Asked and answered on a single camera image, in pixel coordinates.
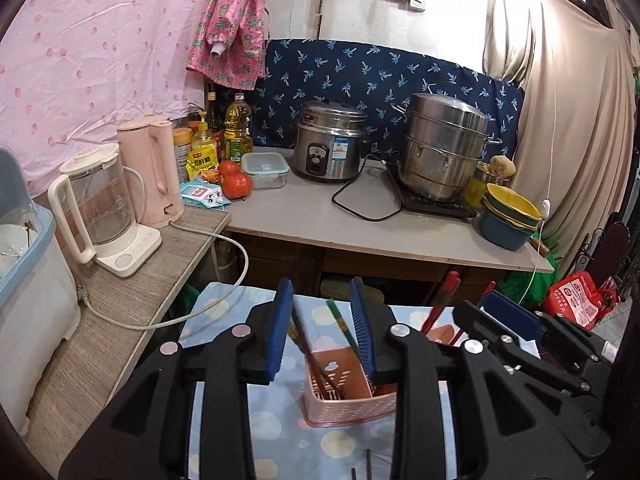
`black power cord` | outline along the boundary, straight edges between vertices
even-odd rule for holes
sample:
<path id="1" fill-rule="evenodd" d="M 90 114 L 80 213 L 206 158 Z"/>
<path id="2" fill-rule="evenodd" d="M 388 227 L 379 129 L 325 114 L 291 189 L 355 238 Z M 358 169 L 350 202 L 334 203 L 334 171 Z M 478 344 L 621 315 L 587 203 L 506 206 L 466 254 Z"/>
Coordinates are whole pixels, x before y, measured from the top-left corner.
<path id="1" fill-rule="evenodd" d="M 364 171 L 365 166 L 367 165 L 367 161 L 368 160 L 376 160 L 378 162 L 382 162 L 382 164 L 385 165 L 385 171 L 388 173 L 388 169 L 386 168 L 386 163 L 384 160 L 381 160 L 380 158 L 376 157 L 375 155 L 373 155 L 372 153 L 369 153 L 365 158 L 364 161 L 362 163 L 362 166 L 360 167 L 360 169 L 358 170 L 358 173 L 356 174 L 356 176 L 354 176 L 350 181 L 348 181 L 346 184 L 344 184 L 344 186 L 342 186 L 338 191 L 336 191 L 332 196 L 331 196 L 331 202 L 335 205 L 337 205 L 340 209 L 346 211 L 347 213 L 350 213 L 354 216 L 357 216 L 358 218 L 362 218 L 363 220 L 366 220 L 367 222 L 382 222 L 383 220 L 389 220 L 390 218 L 396 216 L 399 212 L 401 212 L 404 207 L 402 206 L 402 199 L 399 200 L 400 202 L 400 207 L 396 210 L 393 211 L 392 213 L 383 216 L 382 218 L 370 218 L 368 216 L 364 216 L 361 215 L 360 213 L 358 213 L 357 211 L 354 211 L 353 209 L 348 208 L 347 206 L 345 206 L 344 204 L 341 204 L 340 202 L 338 202 L 335 198 L 340 195 L 340 193 L 342 193 L 345 189 L 347 189 L 351 184 L 353 184 L 356 180 L 358 180 L 360 178 L 360 175 L 362 174 L 362 172 Z"/>

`silver rice cooker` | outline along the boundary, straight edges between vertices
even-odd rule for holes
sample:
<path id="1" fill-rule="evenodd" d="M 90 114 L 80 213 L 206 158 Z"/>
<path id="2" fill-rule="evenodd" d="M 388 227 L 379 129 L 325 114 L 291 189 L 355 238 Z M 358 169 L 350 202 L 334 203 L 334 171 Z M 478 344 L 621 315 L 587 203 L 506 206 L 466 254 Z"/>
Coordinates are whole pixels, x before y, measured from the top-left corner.
<path id="1" fill-rule="evenodd" d="M 366 113 L 337 100 L 302 105 L 293 168 L 318 182 L 346 182 L 355 177 L 366 154 Z"/>

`yellow seasoning packet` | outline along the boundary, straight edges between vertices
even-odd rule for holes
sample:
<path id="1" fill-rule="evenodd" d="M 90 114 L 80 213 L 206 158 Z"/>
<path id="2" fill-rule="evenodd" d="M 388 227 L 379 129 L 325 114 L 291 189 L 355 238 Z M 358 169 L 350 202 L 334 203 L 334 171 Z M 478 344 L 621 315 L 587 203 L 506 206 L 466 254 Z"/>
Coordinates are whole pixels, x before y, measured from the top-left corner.
<path id="1" fill-rule="evenodd" d="M 215 171 L 218 167 L 216 147 L 213 144 L 205 144 L 197 150 L 191 150 L 187 154 L 187 174 L 189 180 L 196 180 L 198 176 L 205 176 L 207 173 Z"/>

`white string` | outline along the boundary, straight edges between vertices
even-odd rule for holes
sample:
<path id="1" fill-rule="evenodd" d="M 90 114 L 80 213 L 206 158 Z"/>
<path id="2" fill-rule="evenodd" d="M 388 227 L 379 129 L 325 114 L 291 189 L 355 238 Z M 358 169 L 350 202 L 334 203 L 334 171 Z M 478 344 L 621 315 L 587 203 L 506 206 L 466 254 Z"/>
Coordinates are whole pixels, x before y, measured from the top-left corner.
<path id="1" fill-rule="evenodd" d="M 130 325 L 130 324 L 118 321 L 116 319 L 111 319 L 110 317 L 105 316 L 104 314 L 102 314 L 102 313 L 98 312 L 97 310 L 95 310 L 93 305 L 91 304 L 91 301 L 89 301 L 88 295 L 85 294 L 81 298 L 81 300 L 86 305 L 86 307 L 95 316 L 99 317 L 101 320 L 106 321 L 107 323 L 111 323 L 111 324 L 113 324 L 115 326 L 119 326 L 120 328 L 125 328 L 126 330 L 137 330 L 139 332 L 145 332 L 146 330 L 156 330 L 158 328 L 163 328 L 165 326 L 171 326 L 171 325 L 175 325 L 175 324 L 178 324 L 178 323 L 182 323 L 183 321 L 187 321 L 188 319 L 191 319 L 192 317 L 199 316 L 203 312 L 206 312 L 207 310 L 212 309 L 217 304 L 219 304 L 221 301 L 223 301 L 226 298 L 228 298 L 229 295 L 231 295 L 231 293 L 234 290 L 236 290 L 236 288 L 238 288 L 240 283 L 242 283 L 242 280 L 244 280 L 244 277 L 246 276 L 247 271 L 249 270 L 249 255 L 246 253 L 246 250 L 245 250 L 244 247 L 242 247 L 242 245 L 240 245 L 238 242 L 236 242 L 235 240 L 233 240 L 231 238 L 228 238 L 226 236 L 219 235 L 219 234 L 216 234 L 216 233 L 210 233 L 208 231 L 202 231 L 200 229 L 191 229 L 190 227 L 182 227 L 182 226 L 179 226 L 179 225 L 174 224 L 172 222 L 171 222 L 171 225 L 174 226 L 177 229 L 180 229 L 181 231 L 187 231 L 189 233 L 207 235 L 207 236 L 211 236 L 213 238 L 219 238 L 220 240 L 226 240 L 227 242 L 229 242 L 229 243 L 235 245 L 236 247 L 238 247 L 240 249 L 240 251 L 242 252 L 242 256 L 244 256 L 244 268 L 242 269 L 242 273 L 240 274 L 240 277 L 238 278 L 238 280 L 233 285 L 231 285 L 231 287 L 222 295 L 222 297 L 206 301 L 204 306 L 202 307 L 202 309 L 200 309 L 199 311 L 191 312 L 190 314 L 187 314 L 186 316 L 177 317 L 176 319 L 172 319 L 170 321 L 165 321 L 165 322 L 162 322 L 162 323 L 155 323 L 153 325 Z"/>
<path id="2" fill-rule="evenodd" d="M 540 0 L 540 18 L 542 21 L 542 25 L 544 26 L 545 23 L 545 7 L 542 4 L 542 0 Z M 555 69 L 555 65 L 556 65 L 556 59 L 554 57 L 554 46 L 553 46 L 553 42 L 549 42 L 549 47 L 551 50 L 551 74 L 552 74 L 552 79 L 554 82 L 554 126 L 553 126 L 553 130 L 551 133 L 551 154 L 550 154 L 550 166 L 549 166 L 549 182 L 546 186 L 546 200 L 548 202 L 550 202 L 549 200 L 549 195 L 551 195 L 551 175 L 552 175 L 552 171 L 553 171 L 553 166 L 554 166 L 554 144 L 556 142 L 556 119 L 558 118 L 558 105 L 556 102 L 556 78 L 554 76 L 554 69 Z M 545 227 L 545 221 L 546 218 L 543 219 L 542 224 L 540 224 L 540 243 L 542 243 L 542 229 L 544 229 Z M 533 284 L 533 279 L 536 277 L 536 271 L 538 270 L 538 261 L 540 259 L 540 247 L 538 247 L 536 249 L 536 263 L 533 266 L 533 272 L 531 273 L 531 279 L 529 280 L 529 285 L 527 285 L 527 288 L 524 291 L 524 294 L 522 295 L 522 297 L 520 298 L 520 301 L 518 302 L 518 304 L 521 304 L 522 301 L 524 300 L 524 297 L 527 295 L 527 293 L 529 292 L 529 289 L 531 288 L 531 285 Z"/>

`wet wipes package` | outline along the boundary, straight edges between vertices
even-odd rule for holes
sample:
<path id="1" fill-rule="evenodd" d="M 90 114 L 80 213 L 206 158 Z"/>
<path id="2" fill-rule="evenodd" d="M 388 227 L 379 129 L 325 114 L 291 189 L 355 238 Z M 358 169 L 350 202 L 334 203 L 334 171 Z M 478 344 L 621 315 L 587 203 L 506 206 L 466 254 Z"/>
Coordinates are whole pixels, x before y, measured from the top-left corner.
<path id="1" fill-rule="evenodd" d="M 222 194 L 222 188 L 218 184 L 183 182 L 180 184 L 180 192 L 182 201 L 186 205 L 223 210 L 226 204 L 231 204 L 231 201 Z"/>

